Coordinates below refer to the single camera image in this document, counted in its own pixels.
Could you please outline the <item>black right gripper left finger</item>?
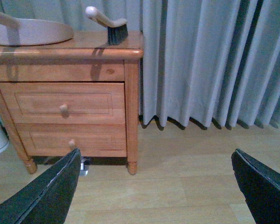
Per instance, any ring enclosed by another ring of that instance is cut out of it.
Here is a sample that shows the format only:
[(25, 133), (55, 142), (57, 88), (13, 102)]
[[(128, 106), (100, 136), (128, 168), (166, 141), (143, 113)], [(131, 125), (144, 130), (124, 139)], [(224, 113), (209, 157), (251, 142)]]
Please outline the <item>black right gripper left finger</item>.
[(74, 149), (19, 192), (0, 204), (0, 224), (63, 224), (80, 173)]

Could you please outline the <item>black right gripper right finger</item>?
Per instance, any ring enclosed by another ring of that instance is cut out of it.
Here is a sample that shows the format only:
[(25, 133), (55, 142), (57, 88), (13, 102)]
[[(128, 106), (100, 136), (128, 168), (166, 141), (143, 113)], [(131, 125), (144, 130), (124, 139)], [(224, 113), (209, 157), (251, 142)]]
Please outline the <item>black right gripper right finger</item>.
[(240, 191), (257, 224), (280, 224), (280, 173), (236, 149), (232, 167)]

